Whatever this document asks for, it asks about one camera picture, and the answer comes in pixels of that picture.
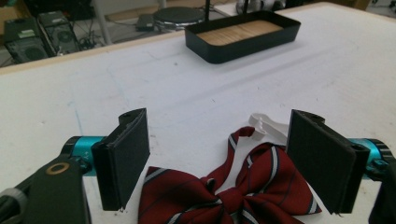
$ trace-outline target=wooden tray bottom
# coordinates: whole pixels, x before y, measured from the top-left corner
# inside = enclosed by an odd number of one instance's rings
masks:
[[[222,46],[282,29],[269,21],[249,21],[197,35],[210,45]]]

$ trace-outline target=floor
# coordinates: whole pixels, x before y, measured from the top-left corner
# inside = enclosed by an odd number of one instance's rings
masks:
[[[396,7],[389,7],[391,0],[373,0],[366,11],[396,19]],[[211,14],[211,20],[218,18],[216,13]],[[137,19],[128,21],[109,21],[108,27],[114,43],[131,41],[152,35],[160,35],[157,30],[151,32],[137,32],[135,24]],[[101,37],[100,27],[96,20],[78,21],[73,24],[75,34],[84,49],[100,48],[105,45]],[[0,67],[11,66],[14,62],[4,46],[0,46]]]

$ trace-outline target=fabric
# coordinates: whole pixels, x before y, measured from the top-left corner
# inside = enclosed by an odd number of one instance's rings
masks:
[[[233,165],[240,136],[232,133],[226,162],[208,176],[149,167],[139,206],[139,223],[301,223],[292,216],[320,212],[304,178],[285,153],[270,143],[253,148],[244,160],[235,187],[215,194]]]

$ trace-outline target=tabletop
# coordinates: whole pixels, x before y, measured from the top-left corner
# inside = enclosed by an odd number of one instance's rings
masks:
[[[301,22],[294,42],[222,64],[205,62],[177,32],[1,68],[0,189],[55,158],[69,137],[107,135],[118,115],[141,107],[148,164],[123,212],[103,211],[96,179],[84,177],[92,223],[136,223],[150,165],[207,175],[254,112],[283,123],[292,109],[311,112],[345,137],[377,138],[396,153],[395,20],[328,3],[278,13]],[[366,223],[378,189],[363,180],[352,214],[321,206],[298,218]]]

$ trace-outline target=tray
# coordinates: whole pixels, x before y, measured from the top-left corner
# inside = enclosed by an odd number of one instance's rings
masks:
[[[301,23],[257,11],[185,28],[186,46],[209,63],[225,63],[294,41]]]

